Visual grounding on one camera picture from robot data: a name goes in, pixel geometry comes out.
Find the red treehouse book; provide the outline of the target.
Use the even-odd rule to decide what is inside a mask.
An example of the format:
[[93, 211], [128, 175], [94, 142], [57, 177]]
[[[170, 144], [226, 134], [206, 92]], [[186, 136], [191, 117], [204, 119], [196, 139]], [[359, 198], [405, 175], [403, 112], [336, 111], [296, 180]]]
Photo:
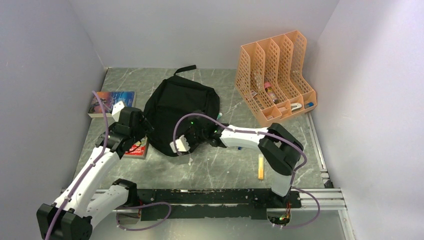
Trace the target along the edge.
[[129, 151], [125, 152], [124, 158], [145, 159], [149, 147], [148, 137], [145, 136], [137, 141]]

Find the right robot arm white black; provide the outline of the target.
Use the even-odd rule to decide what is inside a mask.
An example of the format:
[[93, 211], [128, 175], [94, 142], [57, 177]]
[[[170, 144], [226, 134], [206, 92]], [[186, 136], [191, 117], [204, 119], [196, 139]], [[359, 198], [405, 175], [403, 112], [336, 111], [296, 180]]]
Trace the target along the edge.
[[247, 128], [221, 123], [201, 112], [182, 116], [172, 134], [174, 152], [188, 153], [202, 143], [216, 148], [242, 147], [260, 151], [273, 170], [269, 199], [275, 207], [288, 202], [295, 175], [308, 161], [303, 145], [279, 123]]

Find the black student backpack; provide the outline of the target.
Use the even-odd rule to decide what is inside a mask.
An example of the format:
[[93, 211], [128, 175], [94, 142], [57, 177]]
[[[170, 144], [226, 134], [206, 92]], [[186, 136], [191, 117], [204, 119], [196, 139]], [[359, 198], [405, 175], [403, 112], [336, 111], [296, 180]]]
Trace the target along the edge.
[[149, 144], [168, 157], [177, 157], [170, 144], [178, 120], [196, 111], [216, 118], [220, 111], [220, 97], [214, 88], [177, 75], [195, 70], [196, 65], [179, 68], [164, 79], [147, 100], [144, 115], [153, 127], [147, 134]]

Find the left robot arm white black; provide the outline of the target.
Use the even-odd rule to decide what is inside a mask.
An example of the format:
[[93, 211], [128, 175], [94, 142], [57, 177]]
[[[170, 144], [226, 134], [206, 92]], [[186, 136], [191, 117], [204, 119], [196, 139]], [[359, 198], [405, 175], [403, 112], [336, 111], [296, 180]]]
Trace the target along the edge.
[[140, 205], [136, 183], [118, 179], [93, 200], [100, 183], [131, 147], [153, 131], [141, 109], [116, 104], [115, 120], [100, 135], [89, 160], [69, 187], [51, 204], [36, 212], [42, 239], [88, 240], [94, 228], [118, 207]]

